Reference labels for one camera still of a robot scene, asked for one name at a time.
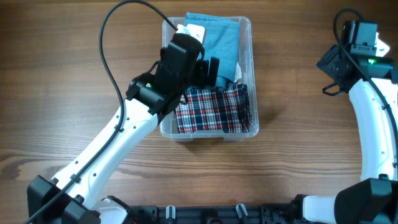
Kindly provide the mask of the red plaid shirt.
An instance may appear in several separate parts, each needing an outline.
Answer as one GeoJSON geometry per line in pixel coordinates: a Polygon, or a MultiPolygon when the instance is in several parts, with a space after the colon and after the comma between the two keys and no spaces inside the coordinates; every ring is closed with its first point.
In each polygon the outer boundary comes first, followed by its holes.
{"type": "Polygon", "coordinates": [[[252,124],[248,86],[236,82],[226,89],[191,88],[175,109],[177,131],[247,133],[252,124]]]}

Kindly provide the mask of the blue denim jeans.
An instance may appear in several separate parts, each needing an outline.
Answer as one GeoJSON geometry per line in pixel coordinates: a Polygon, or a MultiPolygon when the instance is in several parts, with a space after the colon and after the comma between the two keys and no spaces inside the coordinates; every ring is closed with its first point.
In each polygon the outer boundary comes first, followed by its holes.
{"type": "Polygon", "coordinates": [[[240,25],[226,17],[188,12],[184,25],[205,28],[205,60],[220,60],[215,87],[225,89],[234,82],[238,62],[240,25]]]}

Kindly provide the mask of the white printed t-shirt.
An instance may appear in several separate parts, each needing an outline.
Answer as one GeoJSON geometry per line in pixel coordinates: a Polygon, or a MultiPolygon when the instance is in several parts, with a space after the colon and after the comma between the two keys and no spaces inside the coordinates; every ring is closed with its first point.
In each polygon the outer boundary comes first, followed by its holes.
{"type": "Polygon", "coordinates": [[[236,64],[236,71],[235,71],[235,76],[234,76],[234,81],[239,82],[242,79],[242,69],[239,65],[239,63],[236,64]]]}

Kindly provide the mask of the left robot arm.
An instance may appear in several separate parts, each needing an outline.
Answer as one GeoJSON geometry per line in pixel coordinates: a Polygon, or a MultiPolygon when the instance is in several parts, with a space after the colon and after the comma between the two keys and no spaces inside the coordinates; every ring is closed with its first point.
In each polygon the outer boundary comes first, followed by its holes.
{"type": "Polygon", "coordinates": [[[120,108],[85,150],[50,180],[27,188],[28,223],[127,223],[128,205],[99,195],[125,157],[181,102],[187,88],[217,60],[204,60],[205,31],[178,31],[160,60],[134,78],[120,108]]]}

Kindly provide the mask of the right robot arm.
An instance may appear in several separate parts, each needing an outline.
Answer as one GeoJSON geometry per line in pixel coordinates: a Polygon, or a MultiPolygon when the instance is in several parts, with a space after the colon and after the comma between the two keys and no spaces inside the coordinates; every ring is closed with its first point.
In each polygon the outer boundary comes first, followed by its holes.
{"type": "Polygon", "coordinates": [[[373,54],[347,56],[334,45],[317,67],[349,95],[361,144],[361,180],[335,196],[303,195],[295,220],[313,223],[397,223],[397,70],[373,54]]]}

